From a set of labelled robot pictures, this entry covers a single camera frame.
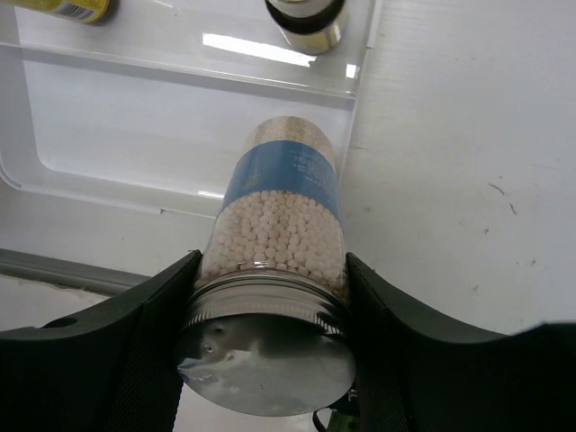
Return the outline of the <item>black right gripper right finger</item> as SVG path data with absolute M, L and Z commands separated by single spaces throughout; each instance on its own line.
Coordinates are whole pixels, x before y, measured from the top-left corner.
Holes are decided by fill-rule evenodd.
M 346 260 L 363 431 L 574 430 L 573 324 L 477 328 Z

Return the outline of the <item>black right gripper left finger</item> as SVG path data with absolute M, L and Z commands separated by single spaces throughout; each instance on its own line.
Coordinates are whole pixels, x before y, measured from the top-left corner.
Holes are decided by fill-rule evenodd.
M 174 349 L 201 254 L 41 328 L 1 334 L 3 431 L 170 431 Z

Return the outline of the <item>silver-lid blue label jar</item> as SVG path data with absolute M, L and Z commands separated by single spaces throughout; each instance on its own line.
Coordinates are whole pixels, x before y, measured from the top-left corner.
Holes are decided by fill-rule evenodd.
M 193 281 L 177 370 L 223 408 L 286 417 L 344 396 L 356 377 L 332 144 L 274 117 L 247 139 Z

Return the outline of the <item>yellow label brown bottle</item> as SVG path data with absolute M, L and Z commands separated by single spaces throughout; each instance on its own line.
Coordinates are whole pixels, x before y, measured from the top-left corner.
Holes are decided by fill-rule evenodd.
M 3 4 L 75 23 L 100 24 L 114 16 L 120 2 L 116 0 L 5 0 Z

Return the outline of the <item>clear tiered plastic tray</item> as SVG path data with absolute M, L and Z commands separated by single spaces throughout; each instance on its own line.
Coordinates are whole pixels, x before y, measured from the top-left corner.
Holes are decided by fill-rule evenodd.
M 351 1 L 329 53 L 261 1 L 123 1 L 101 26 L 1 7 L 1 177 L 24 192 L 213 217 L 250 132 L 299 116 L 347 158 L 383 5 Z

